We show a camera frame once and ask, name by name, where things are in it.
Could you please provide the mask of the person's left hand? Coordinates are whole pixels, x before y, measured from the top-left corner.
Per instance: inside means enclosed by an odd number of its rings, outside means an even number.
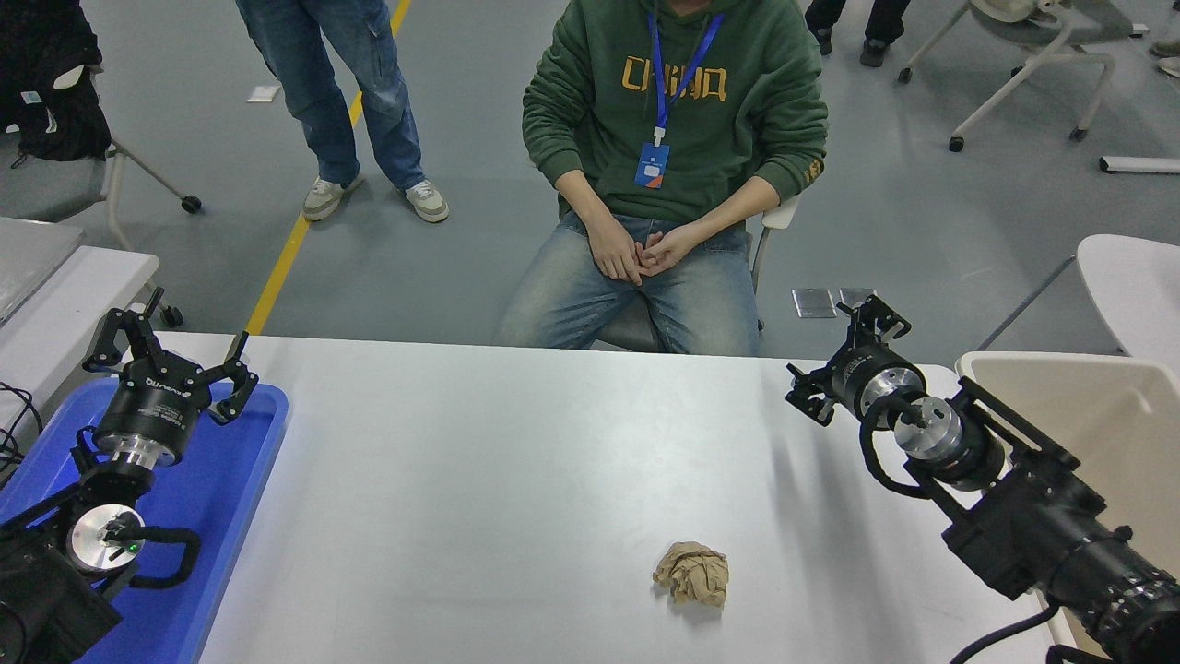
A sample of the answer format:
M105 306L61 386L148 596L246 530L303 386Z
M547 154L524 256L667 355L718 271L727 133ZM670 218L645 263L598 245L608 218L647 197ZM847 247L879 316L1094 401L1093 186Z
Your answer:
M683 224L667 232L653 232L638 245L638 272L644 277L660 276L708 238L709 235L696 223Z

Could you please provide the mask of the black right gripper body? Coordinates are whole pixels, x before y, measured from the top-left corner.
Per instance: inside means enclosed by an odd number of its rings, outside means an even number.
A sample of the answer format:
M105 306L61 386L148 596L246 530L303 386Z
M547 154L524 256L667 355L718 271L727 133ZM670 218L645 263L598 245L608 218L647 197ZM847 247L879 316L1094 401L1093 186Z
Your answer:
M906 359L886 346L843 349L832 359L827 416L843 405L859 421L866 421L868 408L889 396L902 397L905 403L917 399L917 369Z

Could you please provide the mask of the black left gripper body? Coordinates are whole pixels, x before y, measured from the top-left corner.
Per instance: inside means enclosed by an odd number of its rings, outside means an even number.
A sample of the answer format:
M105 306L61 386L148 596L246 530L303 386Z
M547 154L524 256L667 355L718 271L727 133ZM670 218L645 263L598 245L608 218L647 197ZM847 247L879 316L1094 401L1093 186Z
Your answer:
M181 462L201 412L211 405L209 386L179 373L155 375L126 366L122 383L94 429L94 445L113 456L148 443L158 462Z

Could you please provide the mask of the person's right hand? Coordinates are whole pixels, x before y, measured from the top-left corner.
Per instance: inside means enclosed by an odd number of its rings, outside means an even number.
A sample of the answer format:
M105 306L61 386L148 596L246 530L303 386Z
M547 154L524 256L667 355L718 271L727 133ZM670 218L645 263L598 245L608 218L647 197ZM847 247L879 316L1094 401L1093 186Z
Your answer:
M586 241L594 254L594 262L599 272L609 280L618 280L642 285L641 268L644 267L642 254L644 243L632 239L625 228L614 216L607 215L586 219Z

